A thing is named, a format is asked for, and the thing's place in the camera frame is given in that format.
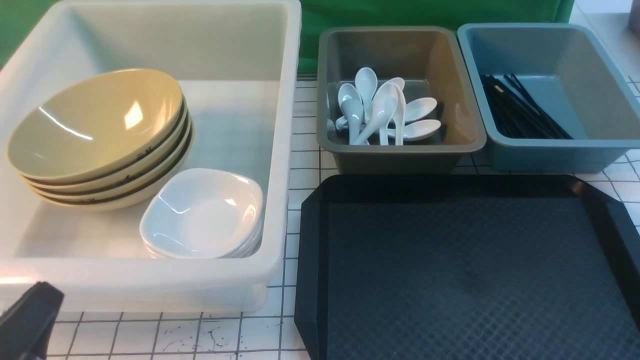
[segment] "chopsticks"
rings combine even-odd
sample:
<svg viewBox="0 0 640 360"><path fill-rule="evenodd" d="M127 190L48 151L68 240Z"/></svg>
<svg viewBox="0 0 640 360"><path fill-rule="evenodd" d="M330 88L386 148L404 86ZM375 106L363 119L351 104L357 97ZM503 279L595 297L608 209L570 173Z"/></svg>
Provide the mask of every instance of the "chopsticks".
<svg viewBox="0 0 640 360"><path fill-rule="evenodd" d="M519 95L493 75L481 76L484 94L500 133L510 138L573 139L536 103L514 74L505 75L504 79Z"/></svg>

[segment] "olive gray bin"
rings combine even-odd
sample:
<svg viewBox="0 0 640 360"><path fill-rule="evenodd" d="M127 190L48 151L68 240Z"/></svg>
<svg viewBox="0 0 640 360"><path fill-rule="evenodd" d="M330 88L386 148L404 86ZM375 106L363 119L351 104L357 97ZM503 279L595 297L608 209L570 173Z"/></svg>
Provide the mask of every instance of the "olive gray bin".
<svg viewBox="0 0 640 360"><path fill-rule="evenodd" d="M404 146L348 145L347 131L328 126L342 113L338 89L353 83L362 67L372 68L379 84L405 79L407 102L434 97L438 133ZM436 27L336 28L320 38L317 140L333 153L342 174L448 173L466 154L481 149L486 133L455 35Z"/></svg>

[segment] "bowl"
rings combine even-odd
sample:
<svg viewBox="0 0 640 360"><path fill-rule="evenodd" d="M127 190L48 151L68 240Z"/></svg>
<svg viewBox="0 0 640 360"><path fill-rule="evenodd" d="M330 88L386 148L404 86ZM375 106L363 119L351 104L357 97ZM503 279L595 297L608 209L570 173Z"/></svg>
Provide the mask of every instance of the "bowl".
<svg viewBox="0 0 640 360"><path fill-rule="evenodd" d="M157 70L110 72L71 86L27 115L13 132L9 162L52 184L95 179L145 157L175 127L182 91Z"/></svg>
<svg viewBox="0 0 640 360"><path fill-rule="evenodd" d="M230 172L193 168L171 179L140 222L147 247L177 259L224 258L238 251L262 213L262 189Z"/></svg>
<svg viewBox="0 0 640 360"><path fill-rule="evenodd" d="M187 122L180 132L178 141L174 143L173 147L168 151L167 155L162 160L162 162L158 164L158 166L150 169L147 172L138 174L138 176L135 178L130 178L126 183L114 184L111 188L100 192L77 193L55 192L48 189L37 188L35 186L31 186L30 184L29 187L39 195L44 195L52 199L65 201L98 201L127 193L133 189L137 189L140 186L149 183L149 181L155 179L159 174L162 174L168 167L175 163L176 159L180 158L182 150L187 147L187 139L189 138L188 135L190 134L192 128L191 124L191 118L187 117Z"/></svg>
<svg viewBox="0 0 640 360"><path fill-rule="evenodd" d="M119 186L128 183L142 174L146 174L151 169L156 168L160 163L166 159L167 155L171 153L171 150L175 147L176 143L182 138L183 129L186 127L188 109L186 104L182 103L180 120L176 123L168 137L161 142L149 155L135 161L127 167L124 167L111 174L98 177L97 179L83 181L81 183L70 184L51 184L42 183L40 181L32 180L28 177L22 177L22 179L30 185L37 188L47 190L53 193L81 193L81 192L99 192L107 190L114 186Z"/></svg>
<svg viewBox="0 0 640 360"><path fill-rule="evenodd" d="M245 240L245 243L242 244L236 251L233 251L224 258L245 258L253 253L258 242L262 239L262 219L258 221L255 229L252 231L251 235ZM171 255L165 254L162 249L157 249L149 243L145 242L145 248L151 253L151 257L154 259L172 259Z"/></svg>
<svg viewBox="0 0 640 360"><path fill-rule="evenodd" d="M116 197L104 199L104 200L85 200L85 201L67 201L67 200L59 200L53 199L51 197L45 195L39 195L43 200L50 202L51 204L65 206L68 208L76 208L87 211L108 211L115 210L120 208L126 208L127 206L135 205L139 202L147 200L148 198L154 196L162 189L162 187L180 170L180 167L184 163L187 158L187 154L191 150L193 146L193 140L195 139L194 131L191 130L191 133L187 139L187 146L182 149L180 156L174 160L174 163L171 166L165 168L165 170L159 174L155 179L151 180L149 183L142 185L137 189L133 189L127 193L123 193Z"/></svg>

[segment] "white plastic bin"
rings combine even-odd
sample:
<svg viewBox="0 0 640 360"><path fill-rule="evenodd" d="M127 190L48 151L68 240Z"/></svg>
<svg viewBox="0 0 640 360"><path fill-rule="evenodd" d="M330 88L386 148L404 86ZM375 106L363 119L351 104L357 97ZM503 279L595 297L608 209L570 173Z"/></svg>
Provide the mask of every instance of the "white plastic bin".
<svg viewBox="0 0 640 360"><path fill-rule="evenodd" d="M148 202L107 213L33 195L0 156L0 301L36 281L66 311L251 311L282 266L297 0L67 0L0 72L0 147L30 109L64 88L145 67L180 81L195 122L183 168L248 176L266 193L264 236L244 259L150 259L138 233Z"/></svg>

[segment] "black object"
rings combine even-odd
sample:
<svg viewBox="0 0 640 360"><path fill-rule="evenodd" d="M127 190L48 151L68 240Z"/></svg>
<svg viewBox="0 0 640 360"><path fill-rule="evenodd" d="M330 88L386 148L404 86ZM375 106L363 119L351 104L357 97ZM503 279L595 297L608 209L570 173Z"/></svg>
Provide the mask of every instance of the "black object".
<svg viewBox="0 0 640 360"><path fill-rule="evenodd" d="M498 130L510 138L573 139L543 110L514 75L504 79L516 92L492 75L482 75L484 93Z"/></svg>
<svg viewBox="0 0 640 360"><path fill-rule="evenodd" d="M334 176L302 205L312 360L640 359L640 236L572 176Z"/></svg>
<svg viewBox="0 0 640 360"><path fill-rule="evenodd" d="M46 359L64 294L48 282L32 286L0 316L0 360Z"/></svg>

